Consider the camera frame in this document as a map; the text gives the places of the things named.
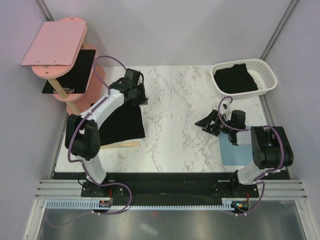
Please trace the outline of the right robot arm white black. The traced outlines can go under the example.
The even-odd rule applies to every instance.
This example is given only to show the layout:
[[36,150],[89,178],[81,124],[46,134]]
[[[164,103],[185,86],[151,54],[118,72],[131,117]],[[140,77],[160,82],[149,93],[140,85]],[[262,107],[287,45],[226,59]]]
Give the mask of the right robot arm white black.
[[235,197],[247,191],[270,173],[291,166],[294,160],[284,128],[281,126],[245,125],[246,113],[241,110],[217,110],[194,125],[215,137],[226,136],[227,144],[220,143],[221,155],[228,160],[247,159],[248,164],[233,175],[235,181],[229,184],[229,191]]

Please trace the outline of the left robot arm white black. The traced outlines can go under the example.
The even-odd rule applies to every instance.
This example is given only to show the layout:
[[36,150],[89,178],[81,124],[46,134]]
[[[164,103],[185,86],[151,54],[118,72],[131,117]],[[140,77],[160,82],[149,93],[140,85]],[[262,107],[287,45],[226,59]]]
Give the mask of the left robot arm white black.
[[124,77],[113,82],[88,110],[67,118],[64,140],[67,159],[70,163],[81,163],[87,179],[93,183],[92,191],[99,197],[110,191],[109,183],[104,181],[107,173],[98,155],[101,147],[99,129],[114,111],[127,102],[137,106],[148,103],[144,75],[131,68],[127,68]]

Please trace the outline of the white t shirt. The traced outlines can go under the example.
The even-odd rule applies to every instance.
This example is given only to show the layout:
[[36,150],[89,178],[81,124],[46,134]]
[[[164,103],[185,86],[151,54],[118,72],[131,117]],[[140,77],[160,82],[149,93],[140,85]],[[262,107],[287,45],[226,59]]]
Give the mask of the white t shirt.
[[145,106],[144,105],[140,105],[140,111],[141,111],[141,119],[142,119],[142,125],[143,125],[143,130],[144,130],[144,135],[146,138],[148,136],[148,124],[145,120]]

